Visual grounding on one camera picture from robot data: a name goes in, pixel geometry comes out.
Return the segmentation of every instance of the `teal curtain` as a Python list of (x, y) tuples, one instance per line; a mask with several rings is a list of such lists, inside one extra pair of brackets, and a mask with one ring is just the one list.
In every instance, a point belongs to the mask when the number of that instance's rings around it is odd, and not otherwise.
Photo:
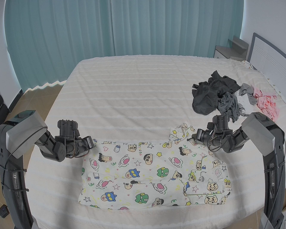
[(83, 59), (213, 57), (240, 36), (244, 0), (7, 0), (8, 52), (25, 91), (68, 78)]

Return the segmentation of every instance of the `floor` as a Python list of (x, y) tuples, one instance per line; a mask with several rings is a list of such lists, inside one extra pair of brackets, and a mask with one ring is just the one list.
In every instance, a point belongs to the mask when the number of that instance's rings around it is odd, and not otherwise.
[[(59, 94), (62, 85), (55, 85), (53, 87), (47, 86), (44, 89), (36, 89), (34, 91), (26, 92), (18, 101), (12, 113), (10, 113), (7, 117), (7, 120), (11, 117), (14, 117), (21, 111), (24, 110), (37, 110), (43, 120), (46, 119), (57, 95)], [(28, 167), (29, 160), (32, 154), (34, 147), (32, 147), (25, 155), (24, 155), (24, 168)], [(5, 199), (0, 192), (0, 206), (6, 204)], [(263, 211), (263, 208), (258, 210), (257, 212), (249, 215), (248, 217), (233, 223), (232, 225), (226, 227), (225, 229), (258, 229), (260, 222), (260, 215)], [(11, 216), (8, 215), (5, 219), (0, 217), (0, 229), (13, 229), (13, 221)]]

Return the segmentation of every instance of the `white headboard panel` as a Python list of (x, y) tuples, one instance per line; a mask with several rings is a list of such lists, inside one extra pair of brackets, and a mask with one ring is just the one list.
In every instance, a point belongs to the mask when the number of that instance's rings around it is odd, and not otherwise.
[(253, 33), (247, 61), (264, 74), (286, 102), (286, 54), (263, 37)]

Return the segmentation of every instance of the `bed sheet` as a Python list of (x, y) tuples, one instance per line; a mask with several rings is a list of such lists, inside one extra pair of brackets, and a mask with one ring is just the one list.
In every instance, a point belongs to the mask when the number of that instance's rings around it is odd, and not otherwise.
[[(192, 109), (192, 85), (217, 70), (242, 83), (275, 93), (264, 76), (242, 62), (191, 56), (115, 56), (81, 61), (55, 100), (46, 124), (58, 135), (57, 121), (78, 122), (82, 137), (125, 142), (164, 141), (170, 127), (189, 121), (205, 129), (218, 110), (207, 116)], [(285, 130), (286, 104), (278, 97)], [(229, 128), (237, 129), (239, 117)], [(26, 186), (32, 214), (40, 228), (224, 228), (264, 204), (262, 156), (252, 142), (242, 150), (215, 156), (229, 168), (232, 193), (225, 205), (158, 206), (143, 210), (104, 210), (78, 203), (82, 159), (61, 163), (43, 158), (34, 148)]]

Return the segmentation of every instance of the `cartoon print fabric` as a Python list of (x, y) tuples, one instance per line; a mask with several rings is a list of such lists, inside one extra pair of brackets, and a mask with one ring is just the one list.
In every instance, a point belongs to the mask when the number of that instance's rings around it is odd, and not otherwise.
[(78, 201), (103, 209), (224, 204), (232, 190), (227, 165), (195, 142), (193, 133), (183, 123), (171, 128), (164, 143), (94, 139)]

